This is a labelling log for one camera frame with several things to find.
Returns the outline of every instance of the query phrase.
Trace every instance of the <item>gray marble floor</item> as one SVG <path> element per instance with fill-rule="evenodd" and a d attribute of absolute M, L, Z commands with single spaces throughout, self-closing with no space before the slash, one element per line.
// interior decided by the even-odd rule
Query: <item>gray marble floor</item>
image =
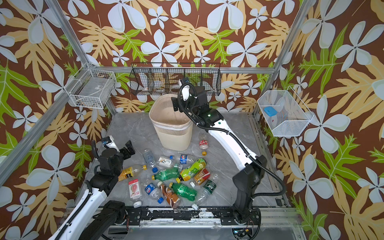
<path fill-rule="evenodd" d="M 233 132 L 243 141 L 243 143 L 256 154 L 260 154 L 256 145 L 255 137 L 251 129 L 249 122 L 249 116 L 245 113 L 227 113 L 223 114 L 225 120 L 233 130 Z M 197 157 L 201 157 L 201 149 L 198 146 L 198 136 L 202 132 L 201 129 L 194 126 L 192 140 L 189 148 L 183 153 L 193 154 Z M 177 154 L 178 152 L 164 148 L 156 131 L 146 113 L 119 113 L 113 117 L 112 123 L 107 131 L 107 135 L 112 135 L 119 148 L 131 140 L 136 150 L 136 154 L 130 159 L 127 159 L 123 163 L 123 168 L 128 168 L 133 164 L 145 164 L 142 152 L 146 148 L 150 148 L 155 155 L 169 156 Z M 238 173 L 235 163 L 232 158 L 221 146 L 221 144 L 209 136 L 209 148 L 208 154 L 204 157 L 207 161 L 207 168 L 212 172 L 216 172 L 220 175 L 220 182 L 217 189 L 213 192 L 212 196 L 208 199 L 206 206 L 230 206 L 235 202 L 237 188 L 232 182 L 232 177 Z M 138 177 L 139 181 L 144 181 L 150 178 L 152 171 L 144 171 Z M 92 171 L 87 173 L 86 179 L 91 179 L 93 176 Z M 175 182 L 175 180 L 165 181 L 166 184 Z M 267 175 L 262 179 L 261 184 L 258 186 L 256 192 L 271 192 L 271 184 Z M 118 200 L 124 202 L 127 206 L 133 204 L 129 197 L 128 181 L 124 180 L 116 184 L 111 194 L 108 196 L 105 202 L 109 200 Z M 191 206 L 192 202 L 183 200 L 183 206 Z M 146 194 L 143 199 L 144 206 L 167 206 L 165 202 L 158 204 L 155 200 L 150 199 Z M 257 197 L 254 202 L 254 206 L 276 206 L 275 197 Z"/>

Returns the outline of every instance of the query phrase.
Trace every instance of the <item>white wire basket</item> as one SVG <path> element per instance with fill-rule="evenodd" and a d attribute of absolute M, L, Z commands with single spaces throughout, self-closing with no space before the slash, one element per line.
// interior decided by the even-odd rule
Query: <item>white wire basket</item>
<path fill-rule="evenodd" d="M 292 88 L 266 91 L 257 103 L 275 137 L 300 136 L 314 117 Z"/>
<path fill-rule="evenodd" d="M 77 107 L 104 109 L 115 88 L 116 76 L 112 71 L 98 70 L 84 65 L 74 79 L 76 84 L 68 92 Z"/>

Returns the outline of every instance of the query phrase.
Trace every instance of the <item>wire basket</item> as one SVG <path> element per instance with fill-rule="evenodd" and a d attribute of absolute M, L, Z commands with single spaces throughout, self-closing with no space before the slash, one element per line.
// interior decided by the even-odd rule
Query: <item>wire basket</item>
<path fill-rule="evenodd" d="M 219 95 L 221 91 L 220 64 L 218 67 L 192 66 L 178 63 L 179 67 L 153 67 L 133 63 L 129 75 L 129 87 L 134 95 L 163 95 L 179 91 L 179 79 L 189 78 L 194 86 L 204 86 L 207 95 Z"/>
<path fill-rule="evenodd" d="M 300 136 L 314 117 L 299 95 L 290 90 L 292 94 L 288 90 L 269 90 L 257 100 L 275 137 Z"/>
<path fill-rule="evenodd" d="M 104 109 L 115 88 L 116 76 L 111 71 L 82 67 L 75 77 L 76 84 L 68 92 L 77 107 Z"/>

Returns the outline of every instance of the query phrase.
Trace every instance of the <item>black wire basket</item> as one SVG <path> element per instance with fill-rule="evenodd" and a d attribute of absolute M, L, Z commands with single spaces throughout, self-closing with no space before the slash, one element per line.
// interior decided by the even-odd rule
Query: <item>black wire basket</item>
<path fill-rule="evenodd" d="M 188 78 L 194 86 L 204 86 L 207 95 L 218 96 L 221 91 L 220 64 L 177 63 L 178 67 L 169 63 L 158 63 L 159 67 L 149 63 L 132 63 L 129 75 L 129 87 L 134 95 L 163 95 L 178 93 L 179 79 Z"/>

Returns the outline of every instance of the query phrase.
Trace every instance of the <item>black cable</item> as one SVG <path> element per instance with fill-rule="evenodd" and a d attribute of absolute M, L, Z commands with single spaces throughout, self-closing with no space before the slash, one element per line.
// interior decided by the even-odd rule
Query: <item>black cable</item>
<path fill-rule="evenodd" d="M 95 140 L 92 140 L 92 153 L 96 159 L 99 159 L 99 155 L 97 154 L 97 148 L 96 148 L 96 141 Z"/>
<path fill-rule="evenodd" d="M 252 235 L 252 237 L 249 240 L 254 240 L 256 235 L 259 233 L 260 225 L 262 224 L 262 213 L 260 212 L 260 209 L 256 209 L 256 213 L 259 216 L 259 224 L 257 225 L 256 232 Z"/>
<path fill-rule="evenodd" d="M 256 194 L 253 194 L 251 196 L 252 199 L 254 199 L 255 197 L 258 197 L 258 196 L 278 196 L 278 195 L 282 195 L 286 192 L 286 186 L 285 184 L 283 183 L 283 181 L 276 175 L 274 174 L 273 172 L 271 172 L 269 169 L 265 168 L 261 163 L 260 161 L 257 161 L 256 159 L 254 159 L 250 154 L 249 152 L 247 151 L 247 149 L 245 148 L 245 146 L 242 144 L 242 142 L 236 137 L 235 134 L 231 133 L 230 131 L 226 130 L 226 129 L 222 129 L 222 128 L 216 128 L 216 127 L 205 127 L 205 126 L 202 126 L 202 124 L 199 122 L 197 123 L 193 118 L 192 116 L 189 114 L 193 114 L 189 109 L 186 109 L 182 102 L 181 102 L 181 91 L 183 90 L 183 88 L 185 86 L 190 86 L 190 88 L 192 89 L 192 91 L 194 92 L 194 95 L 196 96 L 196 89 L 195 89 L 195 86 L 189 82 L 186 82 L 184 83 L 183 85 L 181 85 L 180 89 L 179 89 L 179 92 L 177 94 L 177 101 L 178 101 L 178 104 L 179 104 L 179 108 L 181 109 L 181 111 L 183 111 L 191 120 L 193 123 L 195 123 L 199 128 L 201 129 L 205 129 L 205 130 L 211 130 L 211 131 L 220 131 L 220 132 L 225 132 L 226 134 L 229 134 L 236 142 L 237 144 L 240 146 L 240 148 L 243 150 L 243 152 L 245 153 L 245 155 L 250 159 L 252 160 L 252 162 L 254 162 L 258 167 L 260 167 L 261 169 L 263 169 L 265 172 L 267 172 L 269 175 L 271 175 L 274 179 L 277 180 L 277 182 L 281 185 L 281 188 L 282 190 L 279 191 L 279 192 L 260 192 L 260 193 L 256 193 Z M 192 107 L 194 107 L 195 105 L 195 102 L 196 102 L 196 99 L 193 98 L 193 102 L 192 102 Z"/>
<path fill-rule="evenodd" d="M 105 240 L 112 240 L 112 239 L 110 239 L 109 237 L 107 237 L 107 236 L 104 235 L 104 234 L 102 234 L 101 237 L 104 238 Z"/>
<path fill-rule="evenodd" d="M 74 212 L 74 214 L 70 217 L 70 219 L 65 223 L 65 225 L 62 227 L 62 229 L 60 230 L 60 232 L 57 234 L 55 240 L 58 240 L 61 235 L 64 233 L 64 231 L 67 229 L 67 227 L 71 224 L 71 222 L 73 221 L 73 219 L 76 217 L 76 215 L 81 211 L 81 209 L 85 206 L 85 204 L 88 202 L 89 198 L 91 197 L 92 195 L 92 186 L 91 184 L 89 183 L 88 180 L 85 180 L 84 183 L 87 185 L 87 188 L 89 190 L 88 192 L 88 195 L 87 197 L 85 198 L 85 200 L 81 203 L 80 207 Z"/>

